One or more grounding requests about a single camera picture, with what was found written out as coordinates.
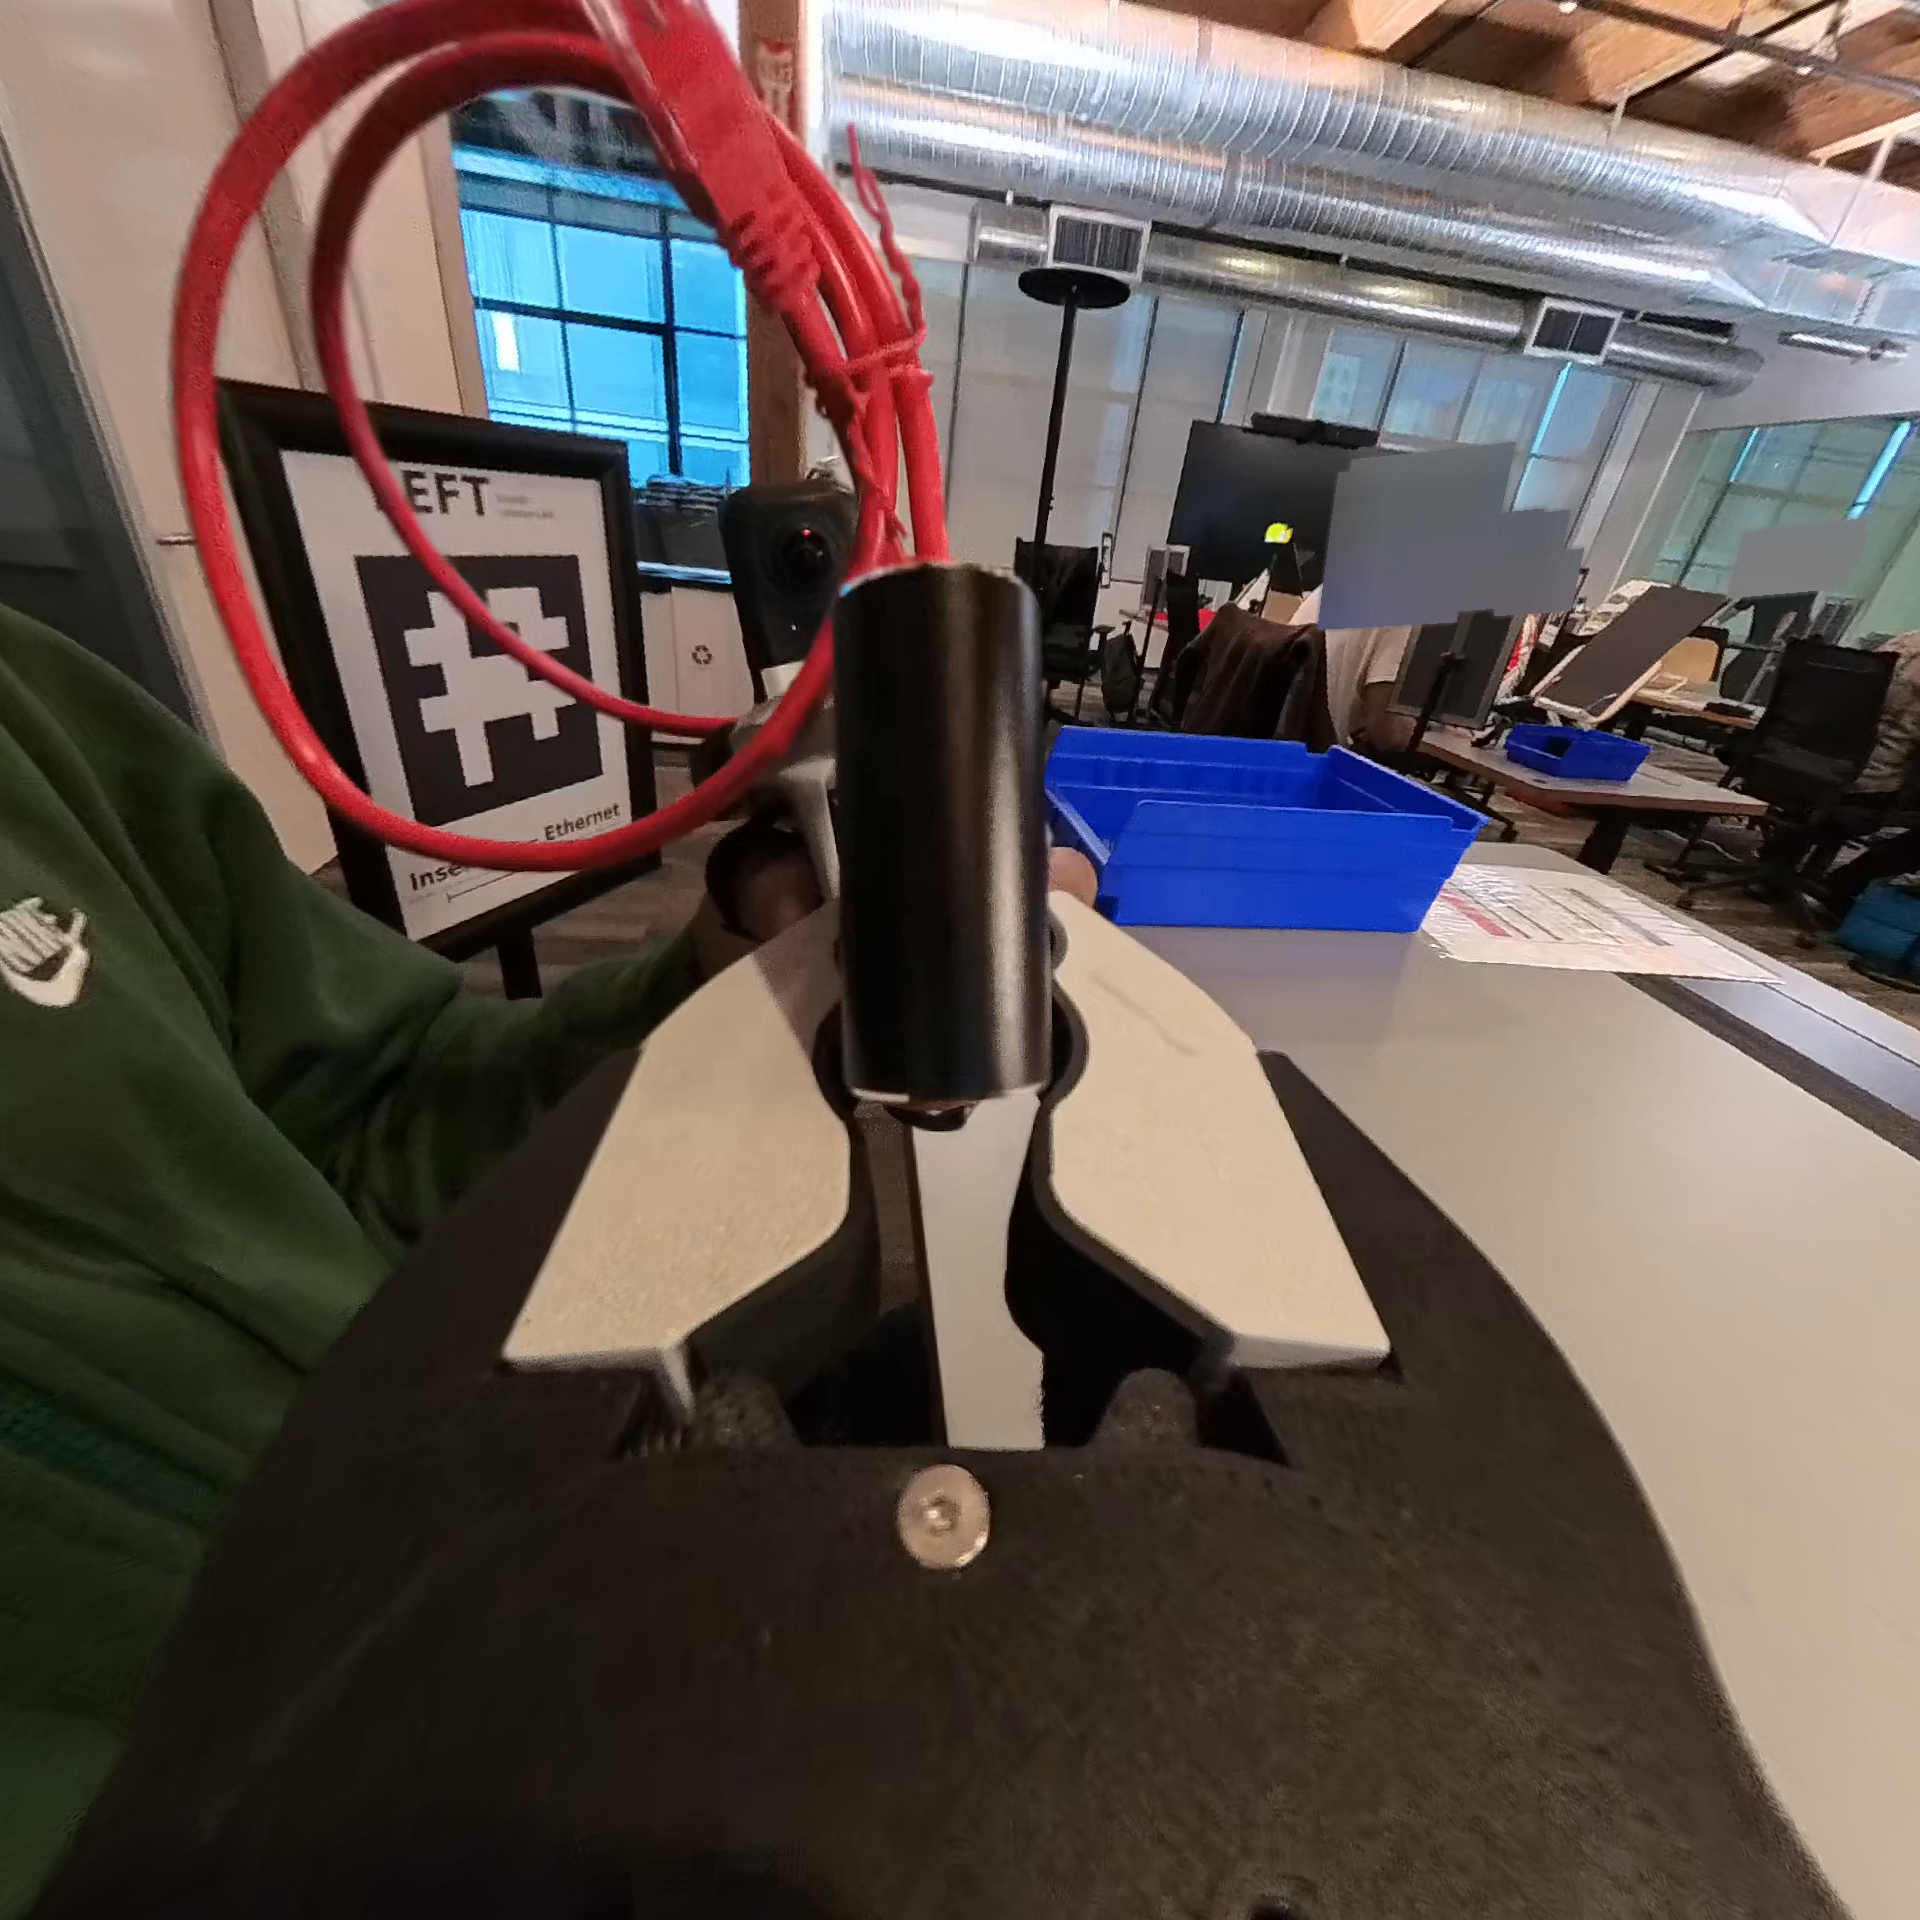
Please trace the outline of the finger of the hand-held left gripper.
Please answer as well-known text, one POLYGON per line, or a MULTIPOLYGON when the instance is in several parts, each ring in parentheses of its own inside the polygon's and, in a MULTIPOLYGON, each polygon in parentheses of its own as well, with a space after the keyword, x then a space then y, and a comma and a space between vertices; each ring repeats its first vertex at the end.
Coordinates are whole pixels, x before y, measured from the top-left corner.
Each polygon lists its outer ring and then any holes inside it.
POLYGON ((838 844, 834 703, 819 703, 796 740, 762 771, 745 799, 745 823, 801 840, 824 901, 841 895, 838 844))

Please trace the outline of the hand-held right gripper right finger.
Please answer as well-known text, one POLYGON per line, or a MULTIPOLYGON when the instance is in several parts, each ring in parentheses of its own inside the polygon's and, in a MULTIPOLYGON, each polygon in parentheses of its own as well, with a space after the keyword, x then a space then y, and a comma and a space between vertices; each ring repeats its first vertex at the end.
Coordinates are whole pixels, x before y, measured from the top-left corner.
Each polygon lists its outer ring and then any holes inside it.
POLYGON ((1098 1419, 1138 1371, 1380 1366, 1386 1323, 1257 1045, 1094 908, 1047 904, 1055 1079, 1009 1275, 1043 1417, 1098 1419))

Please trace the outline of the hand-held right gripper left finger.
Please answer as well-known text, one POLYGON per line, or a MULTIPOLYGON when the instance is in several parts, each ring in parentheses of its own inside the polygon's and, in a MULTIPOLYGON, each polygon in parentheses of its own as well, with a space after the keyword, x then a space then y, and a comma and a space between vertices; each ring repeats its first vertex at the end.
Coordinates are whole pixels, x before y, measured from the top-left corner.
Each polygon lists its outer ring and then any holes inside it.
POLYGON ((841 997, 827 902, 711 976, 641 1046, 503 1341, 503 1365, 708 1375, 792 1399, 878 1309, 857 1134, 819 1067, 841 997))

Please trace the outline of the black network switch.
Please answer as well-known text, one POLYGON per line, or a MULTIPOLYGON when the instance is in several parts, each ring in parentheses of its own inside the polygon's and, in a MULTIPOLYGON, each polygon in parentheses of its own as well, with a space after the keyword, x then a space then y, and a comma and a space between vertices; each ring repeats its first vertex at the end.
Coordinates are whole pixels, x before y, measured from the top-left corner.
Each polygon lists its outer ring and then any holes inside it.
POLYGON ((833 611, 849 1087, 959 1112, 1052 1070, 1043 644, 1010 571, 878 569, 833 611))

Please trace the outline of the blue plastic bin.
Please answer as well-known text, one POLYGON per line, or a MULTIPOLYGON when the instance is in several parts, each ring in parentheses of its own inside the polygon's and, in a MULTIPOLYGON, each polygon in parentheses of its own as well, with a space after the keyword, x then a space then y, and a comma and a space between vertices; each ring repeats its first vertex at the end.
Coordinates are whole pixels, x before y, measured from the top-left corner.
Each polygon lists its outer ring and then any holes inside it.
POLYGON ((1483 815, 1355 751, 1065 726, 1047 827, 1124 928, 1415 933, 1483 815))

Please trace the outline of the person's left hand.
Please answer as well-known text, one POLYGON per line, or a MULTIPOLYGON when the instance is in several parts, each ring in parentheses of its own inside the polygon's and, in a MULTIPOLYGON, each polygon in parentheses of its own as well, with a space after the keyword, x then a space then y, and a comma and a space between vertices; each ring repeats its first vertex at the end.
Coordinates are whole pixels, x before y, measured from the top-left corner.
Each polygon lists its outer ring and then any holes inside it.
POLYGON ((706 902, 727 936, 764 943, 825 902, 802 832, 777 811, 731 827, 704 864, 706 902))

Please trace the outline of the white recycling cabinet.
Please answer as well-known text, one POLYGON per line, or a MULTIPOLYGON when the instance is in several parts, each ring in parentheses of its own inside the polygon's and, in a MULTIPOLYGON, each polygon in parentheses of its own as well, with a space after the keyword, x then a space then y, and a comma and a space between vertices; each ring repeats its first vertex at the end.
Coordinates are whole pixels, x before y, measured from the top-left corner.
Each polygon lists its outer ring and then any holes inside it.
POLYGON ((711 567, 639 567, 646 701, 735 720, 756 703, 731 580, 711 567))

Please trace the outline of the black office chair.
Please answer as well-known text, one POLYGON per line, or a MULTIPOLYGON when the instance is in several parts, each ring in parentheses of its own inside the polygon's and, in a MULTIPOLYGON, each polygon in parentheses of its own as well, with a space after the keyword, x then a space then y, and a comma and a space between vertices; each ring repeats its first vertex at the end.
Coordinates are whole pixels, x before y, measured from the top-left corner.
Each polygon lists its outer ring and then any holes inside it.
POLYGON ((1099 547, 1017 539, 1016 573, 1041 607, 1047 717, 1071 724, 1081 713, 1098 662, 1099 547))
POLYGON ((1908 654, 1832 639, 1788 641, 1760 723, 1734 765, 1734 785, 1763 799, 1760 854, 1745 889, 1804 904, 1840 847, 1880 824, 1887 799, 1865 774, 1908 654))

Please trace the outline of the black floor lamp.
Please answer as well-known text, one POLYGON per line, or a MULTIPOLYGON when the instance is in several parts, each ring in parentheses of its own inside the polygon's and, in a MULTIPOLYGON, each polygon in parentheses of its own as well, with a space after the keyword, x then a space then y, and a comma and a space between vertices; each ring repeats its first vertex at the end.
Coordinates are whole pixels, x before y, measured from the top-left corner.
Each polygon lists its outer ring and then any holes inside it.
POLYGON ((1062 318, 1055 353, 1047 431, 1041 460, 1036 517, 1028 542, 1046 547, 1059 479, 1059 461, 1065 433, 1065 407, 1073 377, 1078 321, 1086 312, 1110 312, 1131 296, 1129 280, 1081 268, 1033 268, 1019 273, 1019 293, 1033 304, 1055 308, 1062 318))

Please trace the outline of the dark jacket on chair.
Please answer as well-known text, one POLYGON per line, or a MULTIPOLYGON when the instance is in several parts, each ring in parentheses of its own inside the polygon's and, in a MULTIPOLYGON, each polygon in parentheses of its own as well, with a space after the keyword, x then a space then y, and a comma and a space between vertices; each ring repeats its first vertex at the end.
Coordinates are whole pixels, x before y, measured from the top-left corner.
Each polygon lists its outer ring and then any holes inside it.
POLYGON ((1180 713, 1170 726, 1190 736, 1289 740, 1311 751, 1338 745, 1329 703, 1329 637, 1314 625, 1284 625, 1225 606, 1190 647, 1180 713))

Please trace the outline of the printed paper sheet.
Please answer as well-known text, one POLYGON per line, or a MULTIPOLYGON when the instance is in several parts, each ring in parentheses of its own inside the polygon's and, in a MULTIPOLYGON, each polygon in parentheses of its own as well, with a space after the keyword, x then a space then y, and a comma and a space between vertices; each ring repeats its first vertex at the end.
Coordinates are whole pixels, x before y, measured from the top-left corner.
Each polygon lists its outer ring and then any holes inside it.
POLYGON ((1774 971, 1588 870, 1462 864, 1422 934, 1459 965, 1763 984, 1774 971))

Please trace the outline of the large black screen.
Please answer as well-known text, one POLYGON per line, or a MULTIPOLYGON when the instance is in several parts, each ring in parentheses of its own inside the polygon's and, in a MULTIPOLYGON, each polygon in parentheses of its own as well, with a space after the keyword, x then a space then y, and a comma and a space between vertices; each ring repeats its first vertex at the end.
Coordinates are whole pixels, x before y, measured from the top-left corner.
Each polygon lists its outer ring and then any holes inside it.
POLYGON ((1288 592, 1327 571, 1338 477, 1379 444, 1371 428, 1263 415, 1190 428, 1169 544, 1195 580, 1242 588, 1282 552, 1288 592))

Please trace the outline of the blue bin on table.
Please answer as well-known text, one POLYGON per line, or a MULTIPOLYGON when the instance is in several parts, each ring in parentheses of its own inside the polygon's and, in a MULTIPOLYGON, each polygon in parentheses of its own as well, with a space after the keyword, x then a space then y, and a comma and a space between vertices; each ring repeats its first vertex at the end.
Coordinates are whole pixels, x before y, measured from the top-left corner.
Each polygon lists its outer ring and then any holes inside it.
POLYGON ((1534 776, 1617 785, 1639 774, 1648 745, 1600 729, 1519 724, 1505 736, 1505 757, 1534 776))

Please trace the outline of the small monitor on pole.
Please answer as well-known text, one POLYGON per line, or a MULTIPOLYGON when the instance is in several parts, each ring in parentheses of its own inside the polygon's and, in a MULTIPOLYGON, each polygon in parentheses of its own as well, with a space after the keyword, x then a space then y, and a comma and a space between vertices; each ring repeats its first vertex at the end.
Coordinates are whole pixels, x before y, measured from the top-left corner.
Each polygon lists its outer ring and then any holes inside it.
POLYGON ((1422 625, 1408 639, 1388 709, 1427 732, 1479 732, 1498 701, 1520 614, 1475 611, 1422 625))

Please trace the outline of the metal ventilation duct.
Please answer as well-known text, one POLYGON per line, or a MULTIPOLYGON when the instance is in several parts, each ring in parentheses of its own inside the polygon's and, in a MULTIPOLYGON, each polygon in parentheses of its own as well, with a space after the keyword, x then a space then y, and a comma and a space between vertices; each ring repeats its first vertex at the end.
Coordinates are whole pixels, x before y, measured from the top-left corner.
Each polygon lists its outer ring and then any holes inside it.
POLYGON ((1915 340, 1915 190, 1131 5, 816 5, 820 128, 983 197, 1915 340))

